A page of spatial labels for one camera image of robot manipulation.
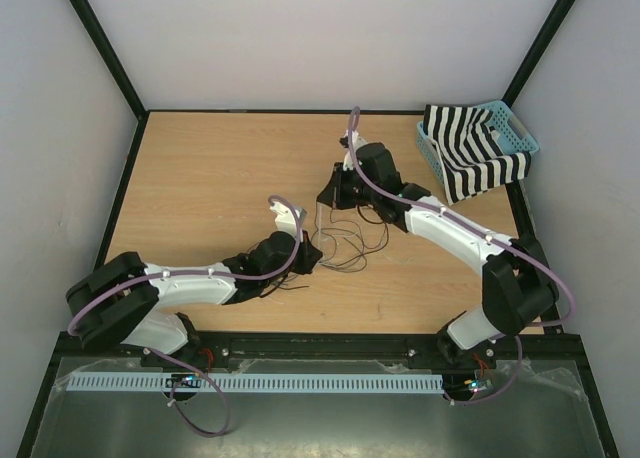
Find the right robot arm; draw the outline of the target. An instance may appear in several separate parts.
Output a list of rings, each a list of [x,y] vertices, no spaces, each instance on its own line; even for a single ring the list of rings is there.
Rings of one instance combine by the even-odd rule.
[[[381,143],[365,144],[335,164],[317,200],[338,210],[370,207],[384,223],[439,245],[479,274],[480,305],[438,333],[437,354],[447,366],[462,365],[485,340],[519,334],[559,298],[532,235],[495,233],[447,208],[429,190],[403,181]]]

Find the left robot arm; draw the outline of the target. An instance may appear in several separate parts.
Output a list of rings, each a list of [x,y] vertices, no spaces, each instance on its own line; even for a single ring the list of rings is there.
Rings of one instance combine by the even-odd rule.
[[[125,252],[67,291],[72,314],[67,332],[86,351],[124,344],[155,349],[177,365],[188,365],[198,357],[200,342],[186,315],[166,309],[264,298],[289,274],[310,274],[321,258],[307,232],[295,243],[284,231],[273,232],[247,253],[198,268],[162,267]]]

